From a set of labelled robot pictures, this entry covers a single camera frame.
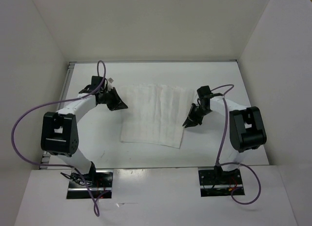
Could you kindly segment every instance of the white table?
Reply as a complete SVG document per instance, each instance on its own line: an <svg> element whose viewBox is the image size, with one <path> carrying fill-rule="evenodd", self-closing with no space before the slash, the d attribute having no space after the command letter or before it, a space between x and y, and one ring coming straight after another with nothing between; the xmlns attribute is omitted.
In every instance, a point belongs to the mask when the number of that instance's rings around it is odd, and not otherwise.
<svg viewBox="0 0 312 226"><path fill-rule="evenodd" d="M66 200L68 180L59 170L33 170L15 226L296 226L277 167L253 167L262 194L252 205L230 196L200 197L197 168L116 169L112 198L99 201L100 217L90 199ZM241 168L246 196L258 191L248 169Z"/></svg>
<svg viewBox="0 0 312 226"><path fill-rule="evenodd" d="M201 86L211 88L232 83L234 89L227 98L250 106L242 77L236 62L124 62L107 63L107 77L118 86L155 83L180 86L197 90ZM76 64L63 98L77 96L96 75L96 64ZM185 129L180 149L146 144L121 143L121 112L110 112L106 105L98 105L78 123L79 148L97 168L165 168L213 166L222 137L224 117L212 112L204 117L203 125ZM226 161L232 146L227 135L221 162ZM263 146L247 151L249 165L268 165ZM50 163L62 163L51 156Z"/></svg>

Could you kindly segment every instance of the white cloth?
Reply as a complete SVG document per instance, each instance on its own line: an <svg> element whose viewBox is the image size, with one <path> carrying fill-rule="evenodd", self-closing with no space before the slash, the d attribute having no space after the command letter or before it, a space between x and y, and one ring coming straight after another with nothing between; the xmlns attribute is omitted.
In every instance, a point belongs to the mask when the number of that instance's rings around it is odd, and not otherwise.
<svg viewBox="0 0 312 226"><path fill-rule="evenodd" d="M194 91L165 85L118 88L128 105L122 110L122 142L143 142L180 148Z"/></svg>

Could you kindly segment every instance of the wire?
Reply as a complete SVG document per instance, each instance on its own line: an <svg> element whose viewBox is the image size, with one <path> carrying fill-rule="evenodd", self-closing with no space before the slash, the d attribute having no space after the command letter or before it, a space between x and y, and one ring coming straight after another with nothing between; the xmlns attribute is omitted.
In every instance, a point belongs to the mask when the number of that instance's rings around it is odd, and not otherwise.
<svg viewBox="0 0 312 226"><path fill-rule="evenodd" d="M99 73L98 71L98 68L99 68L99 64L103 64L103 67L104 67L104 75L103 75L103 79L102 81L100 82L100 84L89 94L86 94L84 95L83 97L80 97L80 98L72 98L72 99L66 99L66 100L60 100L60 101L55 101L55 102L49 102L49 103L44 103L44 104L41 104L41 105L38 105L36 107L33 107L31 109L29 109L28 111L26 111L23 115L21 115L17 121L15 122L13 128L12 128L12 131L11 131L11 143L12 143L12 147L15 151L15 153L22 159L24 160L25 162L29 163L29 164L32 164L32 165L36 165L36 166L46 166L46 167L67 167L67 168L71 168L71 169L74 169L81 177L81 179L83 180L83 183L84 185L86 186L87 190L88 190L88 193L94 203L94 213L95 215L98 217L99 216L99 209L98 209L98 205L97 205L97 200L94 199L93 195L92 195L92 192L89 188L89 186L87 185L87 182L86 180L84 179L82 173L76 169L74 166L72 165L63 165L63 164L41 164L41 163L37 163L37 162L34 162L34 161L31 161L27 158L25 158L18 150L16 144L15 144L15 130L16 130L16 127L17 125L21 122L21 120L27 116L29 113L31 113L32 111L36 110L36 109L39 109L39 108L42 108L42 107L45 107L45 106L49 106L49 105L53 105L53 104L58 104L58 103L65 103L65 102L72 102L72 101L77 101L77 100L81 100L82 98L86 98L90 95L94 95L96 92L99 91L99 89L101 88L102 84L104 83L105 81L105 78L106 78L106 66L105 66L105 63L102 61L102 60L99 60L97 62L97 73Z"/></svg>
<svg viewBox="0 0 312 226"><path fill-rule="evenodd" d="M257 174L255 173L255 171L249 167L248 165L245 165L245 164L242 164L242 163L237 163L237 162L229 162L229 163L223 163L221 164L219 162L220 160L220 155L221 155L221 152L222 152L222 148L223 148L223 145L224 145L224 141L225 141L225 137L226 137L226 132L227 132L227 127L228 127L228 121L229 121L229 109L228 109L228 105L226 103L226 100L225 100L225 95L231 90L234 88L234 85L233 84L227 84L227 85L223 85L223 86L219 86L219 87L216 87L214 89L212 89L211 91L214 91L214 90L217 90L217 89L220 89L220 88L223 88L223 87L227 87L227 86L230 86L230 88L225 91L223 93L223 96L222 96L222 100L223 100L223 103L224 103L224 107L225 107L225 124L224 124L224 130L223 130L223 135L222 135L222 139L221 139L221 143L220 143L220 147L219 147L219 151L218 151L218 155L217 155L217 158L216 158L216 161L215 161L215 165L216 166L224 166L224 165L231 165L231 164L234 164L234 165L240 165L240 166L243 166L243 167L246 167L248 168L252 173L253 175L255 176L257 182L258 182L258 186L259 186L259 191L258 191L258 194L257 196L251 200L250 202L247 202L247 203L243 203L243 202L240 202L238 200L236 200L233 196L234 192L242 187L237 187L237 188L234 188L232 191L231 191L231 197L232 199L238 203L238 204L241 204L241 205L249 205L249 204L252 204L254 203L255 201L258 200L258 198L260 197L260 194L261 194L261 183L260 183L260 180L259 180L259 177L257 176Z"/></svg>

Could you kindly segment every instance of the wall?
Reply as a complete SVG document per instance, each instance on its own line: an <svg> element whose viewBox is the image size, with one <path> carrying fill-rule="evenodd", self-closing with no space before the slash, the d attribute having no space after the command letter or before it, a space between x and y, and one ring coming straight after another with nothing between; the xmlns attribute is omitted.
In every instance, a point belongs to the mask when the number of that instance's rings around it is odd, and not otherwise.
<svg viewBox="0 0 312 226"><path fill-rule="evenodd" d="M237 59L267 1L34 0L70 61Z"/></svg>
<svg viewBox="0 0 312 226"><path fill-rule="evenodd" d="M32 167L13 152L10 132L27 109L58 99L66 62L32 0L0 0L0 222L15 222ZM32 113L17 129L17 145L31 160L40 160L43 113Z"/></svg>
<svg viewBox="0 0 312 226"><path fill-rule="evenodd" d="M261 108L266 151L280 165L300 226L311 225L312 3L270 0L238 64L253 105Z"/></svg>

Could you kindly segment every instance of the folded cloth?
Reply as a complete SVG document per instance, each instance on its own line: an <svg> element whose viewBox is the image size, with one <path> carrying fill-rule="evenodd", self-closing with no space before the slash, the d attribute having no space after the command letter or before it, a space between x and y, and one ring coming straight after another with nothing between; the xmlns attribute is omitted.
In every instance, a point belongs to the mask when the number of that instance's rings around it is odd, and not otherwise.
<svg viewBox="0 0 312 226"><path fill-rule="evenodd" d="M143 142L180 148L183 122L193 102L194 90L165 85L118 88L128 105L122 110L122 142Z"/></svg>

